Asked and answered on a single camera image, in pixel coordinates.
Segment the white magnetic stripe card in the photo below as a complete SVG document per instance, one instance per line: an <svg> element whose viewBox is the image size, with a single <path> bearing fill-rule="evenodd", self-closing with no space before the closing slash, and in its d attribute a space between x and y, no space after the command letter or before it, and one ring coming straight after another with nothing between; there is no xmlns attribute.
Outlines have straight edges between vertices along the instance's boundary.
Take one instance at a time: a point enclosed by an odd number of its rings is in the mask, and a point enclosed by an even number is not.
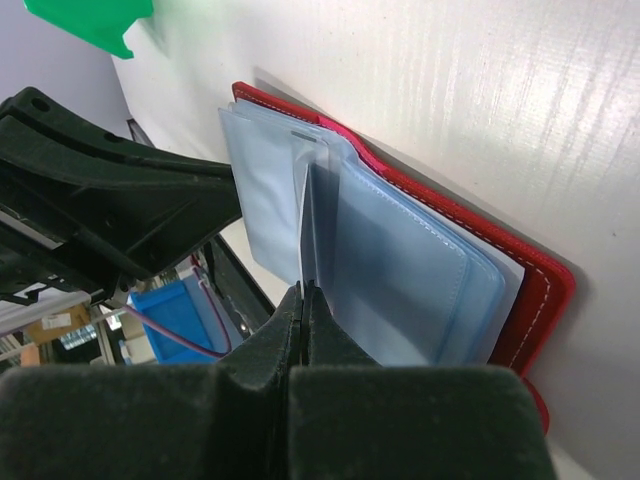
<svg viewBox="0 0 640 480"><path fill-rule="evenodd" d="M300 197L299 264L303 290L307 288L309 282L314 281L316 276L312 170L311 165L305 166Z"/></svg>

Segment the green plastic card tray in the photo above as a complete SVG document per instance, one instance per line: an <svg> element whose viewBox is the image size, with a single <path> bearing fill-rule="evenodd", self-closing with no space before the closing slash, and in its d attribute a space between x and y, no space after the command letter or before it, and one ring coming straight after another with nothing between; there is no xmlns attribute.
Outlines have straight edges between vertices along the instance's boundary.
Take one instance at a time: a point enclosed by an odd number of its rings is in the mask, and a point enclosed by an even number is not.
<svg viewBox="0 0 640 480"><path fill-rule="evenodd" d="M24 5L31 14L124 60L134 57L125 33L154 13L151 0L26 0Z"/></svg>

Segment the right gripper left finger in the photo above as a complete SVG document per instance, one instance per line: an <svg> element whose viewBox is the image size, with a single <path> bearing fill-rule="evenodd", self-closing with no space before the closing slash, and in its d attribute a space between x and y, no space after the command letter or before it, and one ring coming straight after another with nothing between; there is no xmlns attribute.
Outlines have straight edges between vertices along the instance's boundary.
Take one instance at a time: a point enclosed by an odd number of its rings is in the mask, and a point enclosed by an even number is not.
<svg viewBox="0 0 640 480"><path fill-rule="evenodd" d="M5 479L286 479L289 374L302 313L209 364L42 365L1 377Z"/></svg>

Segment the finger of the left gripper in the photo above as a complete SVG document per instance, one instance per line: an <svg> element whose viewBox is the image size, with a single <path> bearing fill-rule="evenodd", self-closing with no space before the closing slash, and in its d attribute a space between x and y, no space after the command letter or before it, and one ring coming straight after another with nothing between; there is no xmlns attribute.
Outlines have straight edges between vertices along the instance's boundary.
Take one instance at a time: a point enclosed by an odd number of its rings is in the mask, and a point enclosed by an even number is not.
<svg viewBox="0 0 640 480"><path fill-rule="evenodd" d="M28 87L1 106L1 297L110 299L241 215L231 168L118 137Z"/></svg>

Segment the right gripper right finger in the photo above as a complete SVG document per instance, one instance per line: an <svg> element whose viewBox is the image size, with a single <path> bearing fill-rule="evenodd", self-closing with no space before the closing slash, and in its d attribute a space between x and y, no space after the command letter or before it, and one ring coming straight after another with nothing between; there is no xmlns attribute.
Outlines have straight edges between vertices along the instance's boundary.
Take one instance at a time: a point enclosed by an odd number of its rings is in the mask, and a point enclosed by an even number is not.
<svg viewBox="0 0 640 480"><path fill-rule="evenodd" d="M535 401L512 371L383 367L303 297L303 363L288 386L293 479L551 479Z"/></svg>

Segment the red card holder wallet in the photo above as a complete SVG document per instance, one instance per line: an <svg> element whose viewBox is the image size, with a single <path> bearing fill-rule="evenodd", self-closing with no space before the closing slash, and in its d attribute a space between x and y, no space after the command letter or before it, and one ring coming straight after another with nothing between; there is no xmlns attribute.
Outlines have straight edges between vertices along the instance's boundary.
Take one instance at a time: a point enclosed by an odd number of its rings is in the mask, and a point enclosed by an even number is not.
<svg viewBox="0 0 640 480"><path fill-rule="evenodd" d="M219 112L254 260L301 282L311 165L316 276L337 323L385 366L492 364L526 376L575 291L552 254L330 117L243 82Z"/></svg>

